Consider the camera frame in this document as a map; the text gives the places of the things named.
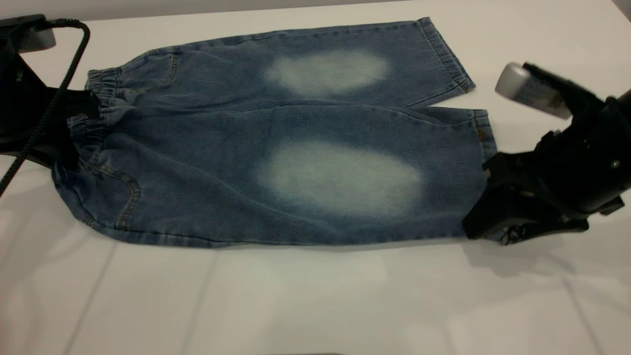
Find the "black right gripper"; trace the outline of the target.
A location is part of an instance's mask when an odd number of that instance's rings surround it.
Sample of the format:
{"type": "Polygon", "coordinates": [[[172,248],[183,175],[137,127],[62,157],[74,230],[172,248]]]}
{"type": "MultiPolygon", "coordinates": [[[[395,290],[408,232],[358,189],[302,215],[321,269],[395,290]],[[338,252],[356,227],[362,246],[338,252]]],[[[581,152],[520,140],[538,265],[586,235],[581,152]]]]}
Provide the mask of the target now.
{"type": "MultiPolygon", "coordinates": [[[[576,114],[570,126],[535,149],[546,188],[561,202],[589,214],[621,207],[630,188],[630,95],[608,97],[576,114]]],[[[497,153],[486,162],[486,194],[463,220],[469,240],[514,245],[535,238],[585,232],[585,218],[566,216],[543,195],[533,153],[497,153]]]]}

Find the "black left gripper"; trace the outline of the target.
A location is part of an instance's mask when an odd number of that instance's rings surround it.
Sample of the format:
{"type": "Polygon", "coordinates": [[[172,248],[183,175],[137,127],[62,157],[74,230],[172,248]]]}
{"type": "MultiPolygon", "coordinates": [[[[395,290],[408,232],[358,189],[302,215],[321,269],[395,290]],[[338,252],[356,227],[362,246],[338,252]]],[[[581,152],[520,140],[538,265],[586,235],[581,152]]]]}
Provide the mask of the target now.
{"type": "MultiPolygon", "coordinates": [[[[16,157],[25,148],[49,107],[56,88],[50,88],[23,61],[8,38],[1,39],[0,135],[1,154],[16,157]]],[[[101,101],[91,90],[66,90],[59,102],[59,115],[101,116],[101,101]]],[[[35,162],[76,169],[78,153],[65,119],[49,121],[35,143],[35,162]]]]}

